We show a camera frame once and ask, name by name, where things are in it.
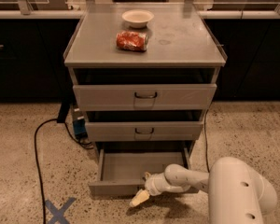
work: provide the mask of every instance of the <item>power cord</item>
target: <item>power cord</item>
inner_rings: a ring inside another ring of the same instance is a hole
[[[204,116],[204,137],[205,137],[205,162],[206,162],[206,168],[207,168],[207,172],[210,172],[210,167],[209,167],[209,163],[208,163],[208,142],[207,142],[207,134],[206,134],[206,117],[207,117],[207,113],[208,110],[206,110],[205,112],[205,116]]]
[[[38,178],[39,178],[39,186],[40,186],[40,193],[41,193],[41,200],[42,200],[42,207],[43,207],[43,223],[46,224],[46,200],[45,200],[45,192],[44,192],[44,186],[43,186],[43,178],[41,175],[41,171],[40,171],[40,165],[39,165],[39,159],[38,159],[38,152],[37,152],[37,142],[36,142],[36,138],[37,138],[37,133],[39,131],[39,129],[46,123],[52,122],[52,121],[59,121],[59,119],[49,119],[44,121],[43,123],[41,123],[37,129],[35,130],[35,161],[36,161],[36,168],[37,168],[37,172],[38,172]],[[71,139],[73,139],[77,144],[79,144],[81,147],[85,148],[85,149],[93,149],[93,145],[91,144],[91,142],[89,143],[82,143],[81,140],[76,140],[73,135],[70,133],[69,129],[68,129],[68,125],[66,122],[63,123],[69,136],[71,137]]]

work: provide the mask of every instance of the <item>terrazzo floor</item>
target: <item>terrazzo floor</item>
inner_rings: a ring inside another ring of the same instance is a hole
[[[43,222],[34,134],[43,121],[57,118],[59,108],[60,104],[0,104],[0,223]],[[67,122],[71,124],[70,115]],[[210,166],[220,157],[233,156],[273,183],[279,202],[264,221],[280,224],[280,102],[213,102],[206,133]],[[134,209],[129,208],[129,198],[94,200],[89,189],[97,173],[94,150],[77,145],[63,124],[45,124],[37,147],[46,200],[51,202],[47,223],[209,222],[207,194],[201,192],[158,196]],[[192,169],[206,171],[204,133],[190,162]],[[51,212],[64,218],[58,222]]]

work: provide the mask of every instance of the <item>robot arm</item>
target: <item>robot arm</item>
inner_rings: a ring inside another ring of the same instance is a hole
[[[194,187],[208,193],[211,224],[262,224],[262,214],[272,212],[277,205],[273,185],[243,161],[230,157],[216,161],[210,174],[171,164],[162,174],[146,174],[146,179],[146,189],[137,193],[130,206],[150,195]]]

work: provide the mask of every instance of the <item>gray cabinet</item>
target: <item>gray cabinet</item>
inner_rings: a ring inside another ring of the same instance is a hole
[[[134,8],[155,15],[140,30],[148,33],[146,52],[116,48],[117,31],[131,30],[121,14]],[[90,7],[65,65],[97,152],[91,195],[134,195],[145,172],[161,173],[171,163],[190,168],[224,63],[190,5]]]

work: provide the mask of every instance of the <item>small bowl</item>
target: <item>small bowl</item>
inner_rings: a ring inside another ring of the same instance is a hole
[[[153,19],[154,15],[146,10],[130,10],[122,14],[122,18],[129,23],[132,28],[144,28]]]

